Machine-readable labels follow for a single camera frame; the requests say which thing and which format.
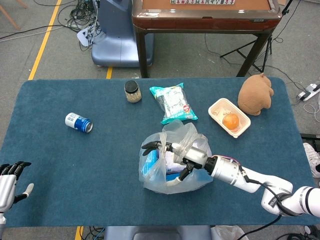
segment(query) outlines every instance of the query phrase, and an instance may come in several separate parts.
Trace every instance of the glass jar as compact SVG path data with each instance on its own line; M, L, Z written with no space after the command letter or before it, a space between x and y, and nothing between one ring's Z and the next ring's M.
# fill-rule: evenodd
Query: glass jar
M125 92L126 99L130 103L139 102L142 97L139 85L134 80L130 80L125 83L124 92Z

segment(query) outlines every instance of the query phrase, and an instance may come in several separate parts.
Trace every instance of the orange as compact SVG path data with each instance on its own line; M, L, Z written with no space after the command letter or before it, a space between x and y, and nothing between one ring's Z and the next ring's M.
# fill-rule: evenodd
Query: orange
M229 113L228 115L224 116L222 123L229 130L234 130L239 126L239 117L234 113Z

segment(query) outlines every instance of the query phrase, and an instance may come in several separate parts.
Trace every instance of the teddy bear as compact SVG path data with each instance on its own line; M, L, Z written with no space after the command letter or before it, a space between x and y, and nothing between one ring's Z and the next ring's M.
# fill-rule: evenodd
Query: teddy bear
M252 75L244 81L239 95L239 108L249 115L257 116L262 109L271 107L271 97L274 90L271 88L271 81L264 73Z

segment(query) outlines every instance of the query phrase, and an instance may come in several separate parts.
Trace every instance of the white sneaker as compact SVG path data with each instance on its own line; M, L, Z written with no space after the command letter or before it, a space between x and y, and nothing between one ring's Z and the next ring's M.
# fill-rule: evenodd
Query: white sneaker
M320 153L316 152L309 143L303 144L306 157L308 158L312 176L320 178Z

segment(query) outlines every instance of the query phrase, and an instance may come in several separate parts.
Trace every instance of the blue and white can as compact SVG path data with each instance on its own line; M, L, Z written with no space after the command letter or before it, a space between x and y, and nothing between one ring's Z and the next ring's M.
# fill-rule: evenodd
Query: blue and white can
M89 133L92 130L92 127L94 126L90 119L75 114L73 112L70 112L65 117L64 122L65 125L84 133Z

